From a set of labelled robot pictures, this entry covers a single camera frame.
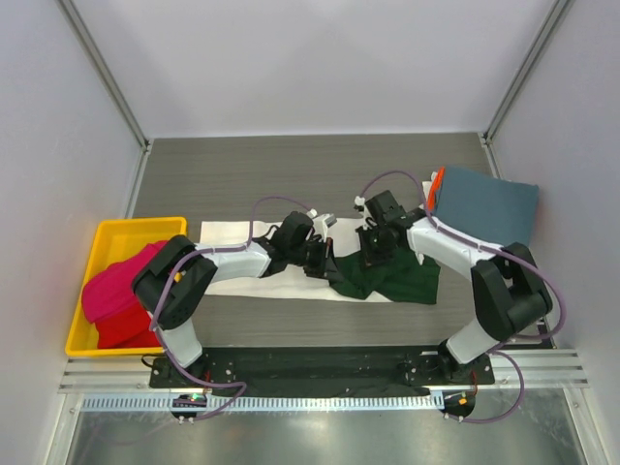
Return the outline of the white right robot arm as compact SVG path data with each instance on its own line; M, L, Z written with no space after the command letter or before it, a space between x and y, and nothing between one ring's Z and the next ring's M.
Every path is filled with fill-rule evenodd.
M551 296L527 246L475 239L422 208L405 210L389 190L369 200L356 197L354 205L365 221L356 232L368 265L384 264L406 249L419 261L433 259L471 283L474 319L437 348L437 371L444 381L468 379L487 351L551 311Z

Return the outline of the white and green t-shirt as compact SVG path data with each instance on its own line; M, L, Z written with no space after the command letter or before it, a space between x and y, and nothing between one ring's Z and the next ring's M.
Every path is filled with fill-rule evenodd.
M398 248L390 260L368 266L361 253L356 219L339 218L329 229L335 263L342 279L330 282L309 278L289 265L274 276L235 278L210 285L207 295L247 296L276 299L309 299L344 302L404 302L434 305L438 299L441 268L426 258L419 261L407 248Z

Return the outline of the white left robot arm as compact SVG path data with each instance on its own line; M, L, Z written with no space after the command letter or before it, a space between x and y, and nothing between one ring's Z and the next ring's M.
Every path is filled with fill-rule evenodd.
M290 213L272 233L242 245L208 247L176 235L136 275L131 290L151 315L151 328L170 357L171 374L187 388L205 375L192 316L208 286L236 278L263 279L300 267L309 278L343 279L335 263L328 213Z

